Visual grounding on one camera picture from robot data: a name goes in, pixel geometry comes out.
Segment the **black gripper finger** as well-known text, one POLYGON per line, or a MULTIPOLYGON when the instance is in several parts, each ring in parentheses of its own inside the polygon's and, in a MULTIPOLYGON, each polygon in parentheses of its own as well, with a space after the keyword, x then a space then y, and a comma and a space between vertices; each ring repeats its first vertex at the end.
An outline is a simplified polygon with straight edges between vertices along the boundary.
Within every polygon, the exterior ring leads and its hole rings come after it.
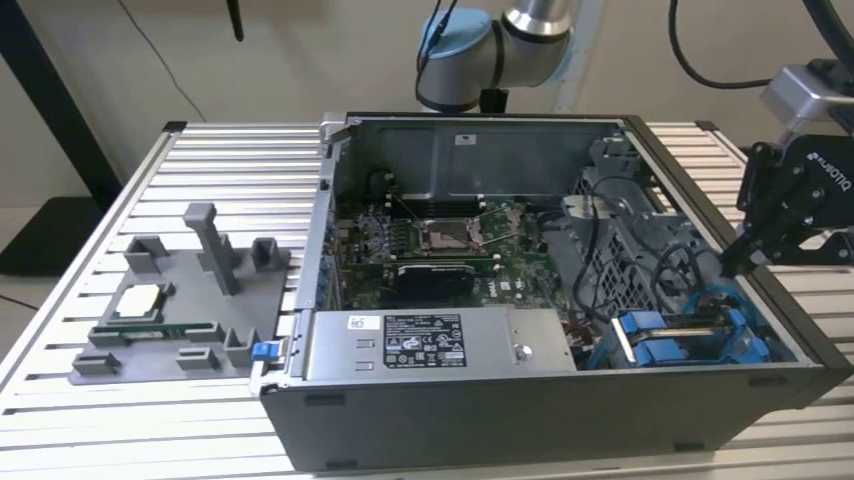
POLYGON ((852 233, 828 233, 799 220, 750 223, 752 268, 762 265, 851 266, 852 233))
POLYGON ((772 190, 780 148, 767 142, 756 142, 747 150, 747 164, 736 197, 736 209, 743 213, 736 237, 720 253, 722 276, 734 278, 755 266, 751 257, 767 243, 768 214, 776 200, 766 199, 772 190))

